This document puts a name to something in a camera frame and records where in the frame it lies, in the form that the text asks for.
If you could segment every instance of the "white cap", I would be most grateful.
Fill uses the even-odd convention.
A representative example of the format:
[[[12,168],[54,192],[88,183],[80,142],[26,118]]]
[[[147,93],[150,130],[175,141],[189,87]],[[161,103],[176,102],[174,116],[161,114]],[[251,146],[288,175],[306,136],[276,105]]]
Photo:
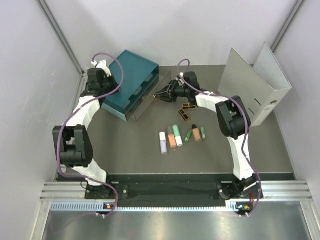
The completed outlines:
[[[159,135],[160,135],[160,141],[166,140],[166,133],[164,131],[160,132]]]
[[[176,136],[176,137],[175,137],[175,141],[176,141],[176,145],[177,145],[178,147],[181,147],[181,146],[184,145],[183,142],[182,142],[181,136]]]

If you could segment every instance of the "metal post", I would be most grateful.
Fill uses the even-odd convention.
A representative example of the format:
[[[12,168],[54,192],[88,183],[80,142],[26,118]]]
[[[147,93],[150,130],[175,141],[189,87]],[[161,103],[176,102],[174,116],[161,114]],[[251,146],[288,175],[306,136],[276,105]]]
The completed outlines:
[[[46,18],[48,19],[50,25],[52,26],[53,30],[55,31],[58,39],[62,43],[66,53],[70,57],[71,61],[73,62],[75,68],[77,71],[82,75],[84,73],[83,69],[80,66],[80,63],[78,62],[74,52],[72,51],[66,37],[64,36],[63,32],[61,31],[56,19],[54,18],[48,4],[46,3],[46,0],[36,0],[40,6],[40,8],[43,10]]]
[[[271,46],[271,51],[274,53],[277,47],[279,46],[281,40],[284,38],[286,32],[288,31],[289,27],[291,26],[292,22],[296,18],[299,10],[302,8],[303,4],[306,0],[297,0],[295,5],[293,6],[288,18],[285,20],[280,32],[276,36],[275,41]]]

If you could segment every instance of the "gray floor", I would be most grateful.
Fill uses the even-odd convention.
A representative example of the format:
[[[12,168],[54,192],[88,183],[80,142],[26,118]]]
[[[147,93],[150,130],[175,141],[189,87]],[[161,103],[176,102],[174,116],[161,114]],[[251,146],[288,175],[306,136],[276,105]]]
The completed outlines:
[[[216,92],[225,66],[193,66],[203,89]],[[176,75],[175,67],[168,67]],[[185,122],[178,114],[182,103],[155,100],[143,116],[126,123],[104,109],[94,116],[88,133],[94,159],[110,174],[158,173],[232,173],[233,161],[229,143],[219,129],[217,116],[207,109],[189,109],[191,120]],[[189,143],[168,155],[160,154],[159,132],[178,124],[184,138],[192,124],[206,129],[207,139]],[[275,116],[270,115],[259,127],[250,129],[249,151],[257,171],[291,173],[293,168]]]
[[[58,232],[80,212],[50,212]],[[262,202],[249,219],[226,212],[116,212],[85,216],[43,240],[311,240],[299,202]]]

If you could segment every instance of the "purple cable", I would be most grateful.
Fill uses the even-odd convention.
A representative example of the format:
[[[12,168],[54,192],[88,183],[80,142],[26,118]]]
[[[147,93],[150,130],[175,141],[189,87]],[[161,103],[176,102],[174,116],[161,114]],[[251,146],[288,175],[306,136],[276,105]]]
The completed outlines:
[[[115,92],[117,92],[120,87],[122,86],[123,82],[124,82],[124,79],[125,79],[125,72],[124,72],[124,69],[121,65],[121,63],[117,60],[117,58],[111,54],[108,54],[108,53],[104,53],[104,52],[99,52],[97,54],[95,54],[92,58],[92,61],[95,60],[96,56],[99,56],[99,55],[106,55],[106,56],[109,56],[111,57],[112,59],[114,59],[116,61],[116,63],[119,65],[120,67],[120,70],[121,70],[121,74],[122,74],[122,78],[121,78],[121,81],[119,83],[119,85],[116,87],[116,89],[114,89],[113,91],[107,93],[107,94],[104,94],[104,95],[101,95],[101,96],[98,96],[98,97],[95,97],[87,102],[85,102],[84,104],[81,105],[80,108],[78,108],[77,110],[75,110],[66,120],[65,122],[62,124],[61,126],[61,129],[60,129],[60,132],[59,132],[59,135],[58,135],[58,141],[57,141],[57,148],[56,148],[56,161],[57,161],[57,167],[58,167],[58,172],[61,176],[65,177],[65,178],[85,178],[85,179],[90,179],[91,181],[93,182],[96,182],[98,184],[101,184],[101,185],[105,185],[106,187],[112,189],[114,191],[114,194],[115,194],[115,201],[114,201],[114,206],[113,208],[111,209],[111,211],[106,215],[106,216],[110,216],[116,209],[117,207],[117,204],[118,204],[118,199],[119,199],[119,195],[118,195],[118,192],[117,190],[110,184],[108,183],[105,183],[105,182],[102,182],[102,181],[98,181],[98,180],[95,180],[93,178],[90,178],[88,176],[84,176],[84,175],[67,175],[65,174],[62,169],[61,169],[61,160],[60,160],[60,147],[61,147],[61,141],[62,141],[62,134],[64,132],[64,129],[67,125],[67,123],[70,121],[70,119],[72,119],[84,106],[86,106],[87,104],[93,102],[93,101],[96,101],[96,100],[99,100],[99,99],[102,99],[102,98],[105,98],[105,97],[108,97],[112,94],[114,94]],[[67,226],[69,226],[71,223],[77,221],[78,219],[84,217],[84,216],[87,216],[87,215],[91,215],[89,213],[85,213],[83,215],[81,215],[80,217],[77,217],[75,220],[71,221],[70,223],[68,223],[65,227],[63,227],[61,230],[59,230],[57,233],[60,233],[60,231],[62,231],[63,229],[65,229]]]
[[[187,69],[189,69],[189,66],[190,66],[190,60],[185,58],[185,59],[182,59],[178,65],[177,65],[177,71],[178,71],[178,76],[180,76],[180,65],[184,62],[184,61],[187,61],[188,62],[188,66],[187,66]],[[247,154],[245,153],[245,143],[246,143],[246,140],[247,140],[247,137],[248,137],[248,133],[249,133],[249,125],[248,125],[248,119],[245,115],[245,111],[242,109],[242,107],[239,105],[239,103],[237,103],[237,101],[235,101],[233,98],[229,97],[229,96],[225,96],[225,95],[220,95],[220,94],[212,94],[212,93],[205,93],[203,91],[200,91],[198,89],[196,89],[195,87],[193,87],[191,84],[189,84],[183,76],[181,76],[181,79],[183,80],[183,82],[191,89],[193,89],[194,91],[200,93],[200,94],[204,94],[204,95],[208,95],[208,96],[215,96],[215,97],[223,97],[223,98],[226,98],[226,99],[229,99],[231,102],[234,103],[234,105],[237,106],[237,108],[240,110],[240,113],[241,115],[243,116],[243,119],[244,119],[244,139],[243,139],[243,143],[242,143],[242,146],[241,146],[241,150],[242,150],[242,154],[243,156],[245,157],[246,161],[248,162],[249,166],[252,168],[252,170],[254,171],[255,175],[256,175],[256,178],[258,180],[258,185],[259,185],[259,193],[258,193],[258,197],[256,199],[256,203],[255,205],[253,206],[253,209],[251,210],[250,213],[248,213],[248,217],[251,216],[254,211],[257,209],[257,206],[258,206],[258,203],[259,203],[259,200],[261,198],[261,193],[262,193],[262,185],[261,185],[261,178],[260,178],[260,175],[259,173],[255,170],[253,164],[250,162],[250,160],[248,159],[247,157]]]

